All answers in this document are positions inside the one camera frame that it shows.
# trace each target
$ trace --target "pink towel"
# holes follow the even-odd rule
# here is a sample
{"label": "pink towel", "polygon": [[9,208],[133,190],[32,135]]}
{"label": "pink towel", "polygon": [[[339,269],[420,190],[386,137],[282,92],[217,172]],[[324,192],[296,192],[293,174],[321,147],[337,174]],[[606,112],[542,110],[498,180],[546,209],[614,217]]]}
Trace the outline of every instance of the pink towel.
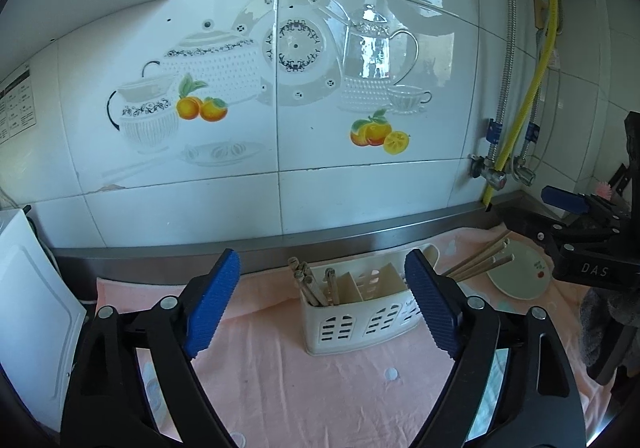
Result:
{"label": "pink towel", "polygon": [[[503,229],[460,228],[423,243],[439,248],[437,271],[443,272]],[[550,259],[531,241],[513,238],[536,248],[551,267]],[[552,281],[542,297],[527,302],[503,295],[486,276],[468,281],[464,289],[498,309],[526,312],[532,305],[547,309],[574,370],[588,433],[593,433],[609,402],[610,385],[591,381],[579,357],[577,317],[586,288]],[[97,308],[110,304],[120,312],[141,310],[181,290],[99,280]],[[207,396],[238,446],[408,446],[452,367],[426,325],[420,323],[367,349],[316,357],[304,350],[300,317],[298,291],[288,268],[243,276],[209,349],[193,361]],[[153,377],[149,361],[148,351],[141,351],[147,379]],[[161,431],[178,438],[170,416],[162,413],[161,399],[154,403]]]}

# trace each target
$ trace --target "blue gripper pad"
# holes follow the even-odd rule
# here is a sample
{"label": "blue gripper pad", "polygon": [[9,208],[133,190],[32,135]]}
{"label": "blue gripper pad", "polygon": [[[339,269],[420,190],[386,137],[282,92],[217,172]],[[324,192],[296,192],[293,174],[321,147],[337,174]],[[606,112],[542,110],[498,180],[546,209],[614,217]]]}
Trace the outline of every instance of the blue gripper pad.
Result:
{"label": "blue gripper pad", "polygon": [[589,213],[589,205],[583,196],[567,192],[555,186],[545,186],[540,192],[543,203],[576,215]]}
{"label": "blue gripper pad", "polygon": [[[439,275],[433,271],[420,250],[407,254],[404,276],[436,345],[452,358],[457,357],[462,349],[458,336],[458,313],[447,303],[436,283],[435,277]],[[452,279],[446,278],[443,282],[451,282],[459,290]]]}
{"label": "blue gripper pad", "polygon": [[240,280],[238,254],[233,250],[225,250],[205,279],[207,277],[210,278],[209,285],[187,317],[187,336],[183,349],[191,359],[209,347],[222,313]]}

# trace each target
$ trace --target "white appliance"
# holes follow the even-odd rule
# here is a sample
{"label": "white appliance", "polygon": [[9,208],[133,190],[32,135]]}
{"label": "white appliance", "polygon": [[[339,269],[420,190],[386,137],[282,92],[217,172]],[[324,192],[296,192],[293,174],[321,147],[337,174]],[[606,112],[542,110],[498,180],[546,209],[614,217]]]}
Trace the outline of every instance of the white appliance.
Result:
{"label": "white appliance", "polygon": [[0,211],[0,364],[31,415],[55,431],[84,315],[24,212]]}

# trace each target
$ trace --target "pink brush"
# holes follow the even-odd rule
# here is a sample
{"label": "pink brush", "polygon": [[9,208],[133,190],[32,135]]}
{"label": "pink brush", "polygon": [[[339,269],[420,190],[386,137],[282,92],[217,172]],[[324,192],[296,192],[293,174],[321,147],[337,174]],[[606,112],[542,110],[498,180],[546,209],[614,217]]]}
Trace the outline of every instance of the pink brush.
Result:
{"label": "pink brush", "polygon": [[613,190],[611,189],[611,186],[609,186],[607,183],[603,183],[603,182],[598,182],[596,184],[596,195],[602,197],[603,199],[610,201],[611,200],[611,196],[613,195]]}

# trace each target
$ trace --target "metal screw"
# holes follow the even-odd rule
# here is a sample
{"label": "metal screw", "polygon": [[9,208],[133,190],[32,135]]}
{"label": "metal screw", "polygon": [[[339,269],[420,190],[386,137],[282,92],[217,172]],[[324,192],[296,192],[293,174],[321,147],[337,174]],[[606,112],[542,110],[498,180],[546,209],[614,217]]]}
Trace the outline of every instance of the metal screw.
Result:
{"label": "metal screw", "polygon": [[538,320],[544,320],[546,318],[546,311],[542,307],[532,307],[531,314]]}
{"label": "metal screw", "polygon": [[175,296],[165,296],[160,301],[160,307],[162,309],[173,309],[178,305],[178,299]]}
{"label": "metal screw", "polygon": [[471,309],[484,309],[484,300],[479,296],[470,296],[466,300],[466,304],[471,307]]}
{"label": "metal screw", "polygon": [[108,318],[113,314],[113,307],[110,305],[105,305],[104,307],[100,307],[98,311],[98,318]]}

